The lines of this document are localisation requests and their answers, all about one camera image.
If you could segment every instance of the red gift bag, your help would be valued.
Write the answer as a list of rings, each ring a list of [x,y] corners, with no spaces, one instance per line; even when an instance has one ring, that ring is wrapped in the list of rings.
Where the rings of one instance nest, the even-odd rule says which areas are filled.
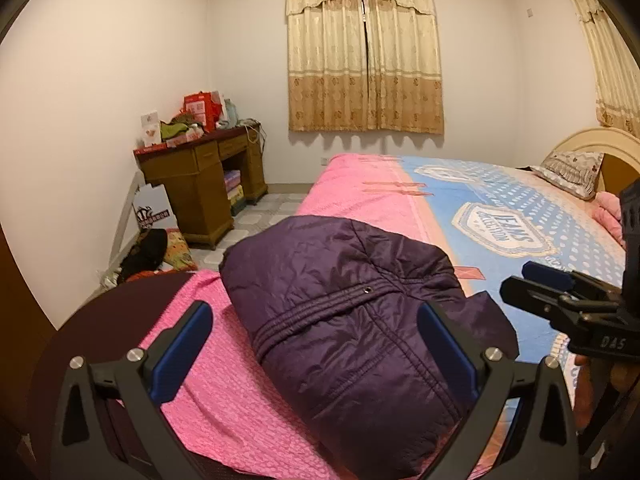
[[[184,110],[195,115],[202,129],[210,134],[222,113],[222,104],[213,100],[211,92],[199,92],[184,98]]]

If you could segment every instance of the wooden desk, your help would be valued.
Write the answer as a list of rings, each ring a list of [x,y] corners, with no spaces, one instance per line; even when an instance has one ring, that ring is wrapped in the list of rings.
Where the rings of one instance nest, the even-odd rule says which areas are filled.
[[[257,132],[244,126],[216,130],[161,152],[136,155],[145,179],[164,184],[178,227],[187,242],[215,247],[234,226],[226,197],[225,170],[240,170],[248,202],[267,193]]]

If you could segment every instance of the purple jacket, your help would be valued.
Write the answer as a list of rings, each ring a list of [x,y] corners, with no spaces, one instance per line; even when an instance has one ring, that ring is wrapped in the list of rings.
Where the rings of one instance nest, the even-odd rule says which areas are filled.
[[[418,334],[422,303],[518,354],[498,305],[486,292],[466,298],[441,249],[361,222],[288,218],[231,247],[221,274],[258,362],[361,480],[418,474],[468,409]]]

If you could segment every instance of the black logo on bag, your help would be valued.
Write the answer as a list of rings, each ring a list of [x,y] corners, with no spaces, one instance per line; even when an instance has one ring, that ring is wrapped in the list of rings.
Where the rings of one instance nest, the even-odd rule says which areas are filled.
[[[147,229],[151,227],[153,224],[162,220],[163,218],[169,218],[169,210],[165,209],[159,213],[154,214],[153,210],[147,207],[139,207],[136,211],[136,220],[138,220],[138,225],[141,228]]]

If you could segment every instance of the wall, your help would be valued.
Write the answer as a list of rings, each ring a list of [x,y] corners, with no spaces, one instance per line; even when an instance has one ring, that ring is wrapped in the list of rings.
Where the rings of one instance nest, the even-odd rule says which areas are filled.
[[[511,164],[518,56],[510,0],[434,0],[445,135],[288,131],[285,0],[209,0],[210,84],[260,120],[269,183],[314,182],[321,158],[349,151]]]
[[[108,265],[140,115],[170,118],[206,86],[206,12],[206,0],[31,0],[0,45],[0,223],[56,327]]]
[[[528,166],[569,134],[598,126],[595,76],[571,0],[512,2],[522,70],[514,163]]]

